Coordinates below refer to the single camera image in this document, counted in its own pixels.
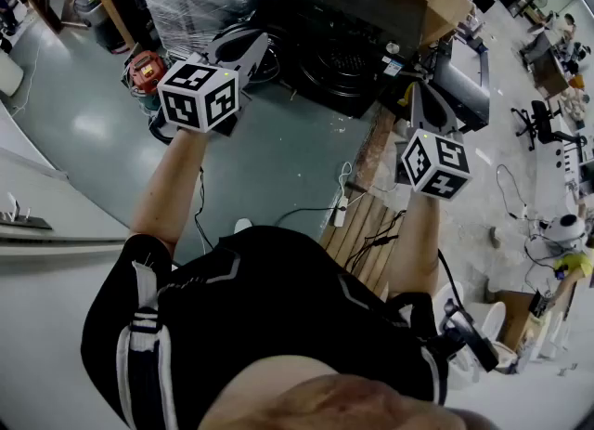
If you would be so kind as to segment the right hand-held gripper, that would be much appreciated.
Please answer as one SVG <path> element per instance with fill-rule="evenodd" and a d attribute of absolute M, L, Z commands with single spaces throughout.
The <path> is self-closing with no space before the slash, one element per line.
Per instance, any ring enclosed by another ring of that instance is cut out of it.
<path fill-rule="evenodd" d="M 471 182 L 456 114 L 434 88 L 414 83 L 410 116 L 411 125 L 418 129 L 397 156 L 395 182 L 410 186 L 418 194 L 454 200 Z"/>

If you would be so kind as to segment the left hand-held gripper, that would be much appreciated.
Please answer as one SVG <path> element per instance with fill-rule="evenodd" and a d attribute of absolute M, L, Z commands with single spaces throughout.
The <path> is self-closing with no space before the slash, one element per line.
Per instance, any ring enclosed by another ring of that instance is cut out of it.
<path fill-rule="evenodd" d="M 241 29 L 219 36 L 187 59 L 168 59 L 167 73 L 157 88 L 163 120 L 172 126 L 200 133 L 214 131 L 231 136 L 245 104 L 241 94 L 257 72 L 268 34 Z"/>

